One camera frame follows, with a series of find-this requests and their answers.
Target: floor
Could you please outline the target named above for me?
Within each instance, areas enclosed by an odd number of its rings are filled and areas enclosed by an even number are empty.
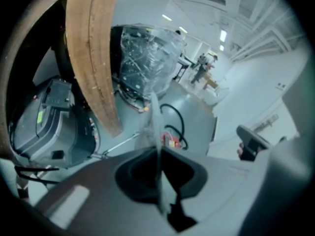
[[[185,138],[189,144],[189,152],[206,155],[215,126],[215,118],[211,112],[211,108],[175,81],[172,81],[167,94],[159,102],[160,104],[168,103],[172,105],[182,114],[185,123]],[[133,135],[134,132],[139,131],[141,123],[143,123],[147,114],[140,114],[130,108],[124,103],[119,94],[116,95],[116,105],[124,131],[115,138],[112,138],[109,133],[102,128],[93,115],[91,116],[99,131],[99,153],[117,145]],[[181,130],[180,119],[172,109],[167,107],[163,108],[163,116],[165,124],[173,125]],[[133,150],[135,141],[136,139],[131,140],[110,152],[109,155],[117,156]],[[92,158],[76,167],[50,172],[44,179],[62,181],[85,165],[95,161],[97,161],[97,159]],[[36,204],[46,192],[47,189],[43,184],[30,181],[29,196],[31,204]]]
[[[197,73],[197,68],[195,69],[191,69],[190,67],[186,69],[185,73],[183,74],[183,76],[181,77],[181,79],[179,80],[179,84],[189,93],[197,96],[198,98],[202,99],[202,92],[203,87],[205,86],[205,84],[207,83],[207,81],[204,78],[199,79],[199,81],[196,81],[193,84],[191,84],[190,82],[193,80],[193,78],[195,77],[196,73]]]

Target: gray metal surface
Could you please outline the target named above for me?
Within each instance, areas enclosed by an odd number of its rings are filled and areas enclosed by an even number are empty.
[[[90,194],[67,228],[69,232],[89,236],[175,234],[175,230],[162,218],[156,205],[132,201],[114,180],[116,169],[124,161],[142,152],[139,150],[133,154],[101,160],[83,168],[47,193],[36,208],[46,214],[51,205],[58,205],[69,190],[81,185]]]
[[[44,93],[45,90],[40,91],[37,97],[41,99]],[[13,141],[14,148],[19,152],[24,151],[38,140],[37,132],[40,130],[36,130],[36,126],[40,127],[40,125],[37,124],[37,114],[40,105],[40,100],[31,100],[26,105],[23,114],[16,124]]]
[[[312,145],[312,137],[282,142],[259,153],[254,162],[175,150],[205,167],[208,175],[199,194],[182,201],[185,214],[198,223],[180,235],[266,235],[310,184],[315,166]],[[85,167],[53,188],[37,208],[45,213],[69,189],[82,185],[91,195],[71,222],[70,232],[172,235],[172,228],[156,207],[128,199],[116,184],[118,166],[140,153],[126,153]]]
[[[47,143],[41,144],[40,149],[36,150],[30,157],[30,162],[41,165],[50,165],[54,163],[57,167],[68,167],[71,165],[70,148],[73,146],[76,136],[75,118],[67,118],[67,113],[61,112],[58,118],[58,125],[53,137]],[[62,159],[52,160],[52,152],[62,150],[67,156]]]
[[[175,107],[183,116],[185,122],[185,138],[189,144],[191,153],[206,155],[209,149],[209,142],[215,128],[215,118],[208,105],[196,96],[188,93],[177,82],[172,81],[166,95],[159,101],[160,105],[168,103]],[[95,121],[101,140],[99,153],[115,146],[116,144],[129,138],[135,131],[139,131],[144,123],[147,113],[138,113],[130,108],[119,95],[116,96],[116,106],[123,126],[123,132],[112,138],[110,134],[100,125],[95,117]],[[181,130],[181,122],[177,114],[170,108],[163,108],[165,124],[175,126]],[[136,139],[120,146],[109,155],[115,156],[133,150]]]

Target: wooden plank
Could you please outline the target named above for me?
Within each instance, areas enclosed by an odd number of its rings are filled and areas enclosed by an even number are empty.
[[[216,89],[216,88],[218,87],[218,84],[215,83],[215,82],[211,79],[211,77],[210,77],[208,74],[206,74],[206,75],[204,76],[204,79],[207,81],[207,83],[206,83],[206,85],[203,87],[203,89],[206,89],[206,88],[207,88],[207,85],[211,86],[211,87],[214,88],[214,89]]]
[[[121,133],[109,42],[115,0],[67,0],[66,37],[74,74],[90,108],[112,136]]]

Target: gray machine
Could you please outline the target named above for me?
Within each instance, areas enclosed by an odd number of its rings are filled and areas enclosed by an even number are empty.
[[[163,147],[161,167],[177,193],[167,218],[158,208],[154,148],[84,167],[36,208],[77,236],[265,235],[310,184],[312,144],[312,138],[280,143],[254,162]]]
[[[95,149],[92,127],[71,93],[71,84],[52,79],[37,89],[11,135],[15,157],[23,165],[68,168]]]

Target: worker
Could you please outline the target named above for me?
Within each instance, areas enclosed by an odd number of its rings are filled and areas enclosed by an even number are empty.
[[[193,65],[191,66],[191,68],[192,68],[192,69],[195,69],[195,68],[200,64],[200,62],[201,62],[204,58],[205,58],[205,54],[203,53],[203,54],[201,54],[201,55],[199,56],[199,58],[198,58],[196,64],[193,64]]]
[[[194,85],[194,83],[196,81],[199,82],[199,80],[206,74],[206,72],[208,72],[211,68],[215,67],[213,64],[217,60],[218,60],[218,56],[217,55],[213,55],[212,60],[210,58],[204,56],[200,60],[200,66],[199,66],[198,72],[196,73],[195,77],[193,78],[193,80],[190,83]]]

